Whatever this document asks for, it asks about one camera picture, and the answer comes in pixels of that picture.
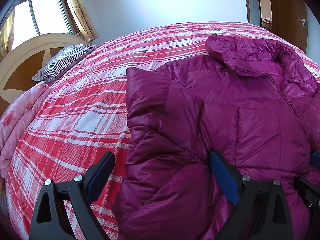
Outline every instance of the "purple jacket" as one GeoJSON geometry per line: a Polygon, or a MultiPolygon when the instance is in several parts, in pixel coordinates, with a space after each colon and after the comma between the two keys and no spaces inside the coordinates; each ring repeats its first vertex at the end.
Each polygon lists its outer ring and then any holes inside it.
{"type": "Polygon", "coordinates": [[[212,35],[209,55],[127,70],[131,131],[126,177],[112,211],[120,240],[214,239],[233,209],[208,166],[219,150],[241,174],[278,179],[296,240],[310,219],[292,183],[318,185],[316,79],[289,46],[212,35]]]}

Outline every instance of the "silver screw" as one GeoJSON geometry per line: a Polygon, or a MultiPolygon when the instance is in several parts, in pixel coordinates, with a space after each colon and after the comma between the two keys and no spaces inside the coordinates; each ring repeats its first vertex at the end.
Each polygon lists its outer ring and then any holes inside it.
{"type": "Polygon", "coordinates": [[[249,182],[251,180],[251,177],[249,175],[243,175],[242,179],[246,182],[249,182]]]}
{"type": "Polygon", "coordinates": [[[273,184],[275,184],[276,186],[279,186],[281,183],[278,179],[274,179],[273,184]]]}
{"type": "Polygon", "coordinates": [[[82,180],[82,176],[81,175],[77,175],[74,178],[75,181],[81,181],[82,180]]]}
{"type": "Polygon", "coordinates": [[[46,180],[44,181],[44,184],[48,186],[48,185],[51,184],[51,182],[52,182],[51,179],[46,179],[46,180]]]}

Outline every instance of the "door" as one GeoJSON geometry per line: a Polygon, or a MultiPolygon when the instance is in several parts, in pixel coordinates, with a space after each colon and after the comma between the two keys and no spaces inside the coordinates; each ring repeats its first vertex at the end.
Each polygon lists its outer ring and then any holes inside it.
{"type": "Polygon", "coordinates": [[[303,0],[270,0],[272,32],[306,52],[307,12],[303,0]]]}

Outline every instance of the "headboard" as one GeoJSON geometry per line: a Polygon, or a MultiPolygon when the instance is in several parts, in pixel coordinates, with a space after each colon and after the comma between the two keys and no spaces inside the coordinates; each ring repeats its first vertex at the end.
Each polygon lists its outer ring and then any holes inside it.
{"type": "Polygon", "coordinates": [[[20,95],[38,83],[31,78],[69,44],[88,43],[69,34],[43,34],[25,41],[0,62],[0,116],[20,95]]]}

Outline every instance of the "red and white plaid blanket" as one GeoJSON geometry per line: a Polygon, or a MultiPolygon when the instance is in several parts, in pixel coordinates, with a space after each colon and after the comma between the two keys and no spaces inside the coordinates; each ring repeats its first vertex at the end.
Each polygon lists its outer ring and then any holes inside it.
{"type": "MultiPolygon", "coordinates": [[[[152,28],[100,45],[53,85],[53,91],[22,135],[13,156],[6,193],[11,222],[28,239],[33,209],[43,182],[71,180],[83,174],[106,151],[116,166],[99,200],[91,208],[110,239],[117,224],[110,210],[123,176],[130,132],[125,106],[126,69],[155,70],[171,60],[204,54],[211,34],[277,39],[246,23],[191,22],[152,28]]],[[[293,46],[320,81],[320,67],[293,46]]],[[[70,203],[67,213],[77,239],[84,239],[70,203]]]]}

